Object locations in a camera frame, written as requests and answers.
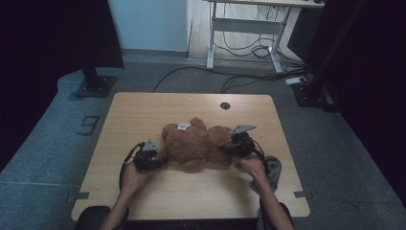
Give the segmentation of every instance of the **teddy bear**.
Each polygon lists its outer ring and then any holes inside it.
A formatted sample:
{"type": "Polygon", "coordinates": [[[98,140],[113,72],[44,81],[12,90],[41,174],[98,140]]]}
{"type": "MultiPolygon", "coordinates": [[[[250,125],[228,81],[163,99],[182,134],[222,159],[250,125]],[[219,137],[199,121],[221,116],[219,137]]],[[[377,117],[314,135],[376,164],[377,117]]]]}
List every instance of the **teddy bear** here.
{"type": "Polygon", "coordinates": [[[197,117],[192,118],[190,126],[184,129],[179,129],[177,124],[168,124],[162,130],[165,145],[159,155],[179,162],[186,170],[197,169],[206,162],[230,166],[232,158],[220,149],[232,145],[230,131],[226,126],[207,129],[197,117]]]}

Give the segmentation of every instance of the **person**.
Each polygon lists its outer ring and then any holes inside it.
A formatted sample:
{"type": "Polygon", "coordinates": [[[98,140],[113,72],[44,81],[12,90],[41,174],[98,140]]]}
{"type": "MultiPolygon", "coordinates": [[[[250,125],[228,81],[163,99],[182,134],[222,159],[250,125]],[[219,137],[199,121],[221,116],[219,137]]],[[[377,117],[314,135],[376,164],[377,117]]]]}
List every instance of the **person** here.
{"type": "MultiPolygon", "coordinates": [[[[278,202],[274,195],[269,180],[265,174],[263,164],[259,157],[251,153],[245,157],[234,157],[235,162],[249,173],[258,189],[260,206],[265,230],[290,230],[294,229],[292,219],[287,208],[278,202]]],[[[131,198],[142,189],[146,180],[153,172],[138,172],[132,162],[128,162],[124,170],[123,186],[111,211],[101,225],[101,230],[115,229],[123,221],[127,205],[131,198]]]]}

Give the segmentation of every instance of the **desk leg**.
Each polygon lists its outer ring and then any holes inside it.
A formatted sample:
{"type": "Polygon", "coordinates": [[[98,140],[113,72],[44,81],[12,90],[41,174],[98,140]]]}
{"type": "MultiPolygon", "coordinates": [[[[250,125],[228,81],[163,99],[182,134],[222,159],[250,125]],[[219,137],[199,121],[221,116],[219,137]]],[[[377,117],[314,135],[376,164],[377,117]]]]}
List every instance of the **desk leg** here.
{"type": "Polygon", "coordinates": [[[283,31],[284,31],[284,28],[286,27],[286,22],[287,22],[287,18],[289,17],[290,10],[291,10],[290,7],[286,8],[286,13],[285,13],[284,18],[283,18],[283,20],[281,22],[281,27],[280,27],[280,29],[278,31],[277,39],[276,39],[276,41],[274,41],[274,44],[272,45],[272,47],[269,47],[269,54],[270,54],[270,56],[272,58],[272,62],[274,63],[275,70],[276,70],[277,74],[282,74],[283,73],[280,61],[277,58],[276,54],[277,54],[279,45],[280,45],[281,40],[282,40],[283,31]]]}
{"type": "Polygon", "coordinates": [[[213,3],[213,15],[212,15],[212,27],[210,29],[210,42],[209,42],[209,50],[207,52],[207,68],[213,69],[214,68],[214,23],[215,23],[215,11],[217,9],[217,3],[213,3]]]}

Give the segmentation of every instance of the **teddy bear ear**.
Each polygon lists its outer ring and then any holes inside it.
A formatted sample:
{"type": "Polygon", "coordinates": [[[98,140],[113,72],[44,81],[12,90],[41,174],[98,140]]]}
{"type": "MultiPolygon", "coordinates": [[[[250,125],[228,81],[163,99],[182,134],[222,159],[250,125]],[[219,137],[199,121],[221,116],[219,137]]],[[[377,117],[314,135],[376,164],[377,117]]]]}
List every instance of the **teddy bear ear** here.
{"type": "Polygon", "coordinates": [[[200,128],[200,129],[203,129],[203,130],[207,131],[206,125],[204,124],[203,120],[201,120],[198,117],[195,117],[195,118],[191,119],[191,125],[193,127],[197,127],[197,128],[200,128]]]}
{"type": "Polygon", "coordinates": [[[168,124],[164,128],[162,128],[162,138],[164,138],[164,141],[167,141],[169,132],[171,130],[177,129],[177,127],[178,127],[177,124],[168,124]]]}

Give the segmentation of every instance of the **desk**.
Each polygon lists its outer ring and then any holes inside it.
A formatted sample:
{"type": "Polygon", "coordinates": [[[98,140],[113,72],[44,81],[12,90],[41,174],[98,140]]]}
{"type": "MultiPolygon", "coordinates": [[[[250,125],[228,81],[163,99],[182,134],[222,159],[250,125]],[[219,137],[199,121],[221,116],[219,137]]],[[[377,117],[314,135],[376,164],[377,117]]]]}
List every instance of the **desk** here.
{"type": "Polygon", "coordinates": [[[214,68],[214,32],[237,32],[260,35],[275,35],[276,40],[272,47],[269,47],[269,54],[274,63],[277,74],[283,73],[281,64],[276,54],[281,43],[284,28],[286,27],[287,18],[289,17],[292,7],[297,8],[322,8],[325,4],[314,3],[313,0],[205,0],[214,3],[212,26],[210,31],[209,50],[207,54],[207,68],[214,68]],[[286,7],[282,21],[259,21],[259,20],[242,20],[234,18],[219,18],[215,16],[217,3],[233,3],[247,5],[264,5],[286,7]]]}
{"type": "MultiPolygon", "coordinates": [[[[266,154],[282,162],[277,198],[293,217],[309,214],[304,197],[294,192],[302,185],[277,111],[269,96],[227,94],[118,93],[107,114],[92,160],[81,186],[87,199],[78,199],[72,218],[89,206],[112,207],[119,194],[120,168],[128,152],[151,138],[163,146],[162,128],[169,123],[188,123],[201,118],[207,127],[256,125],[250,136],[266,154]],[[224,110],[220,104],[228,103],[224,110]]],[[[249,183],[252,178],[236,167],[205,165],[200,172],[185,172],[169,162],[156,172],[130,203],[129,219],[248,219],[257,218],[259,196],[249,183]]]]}

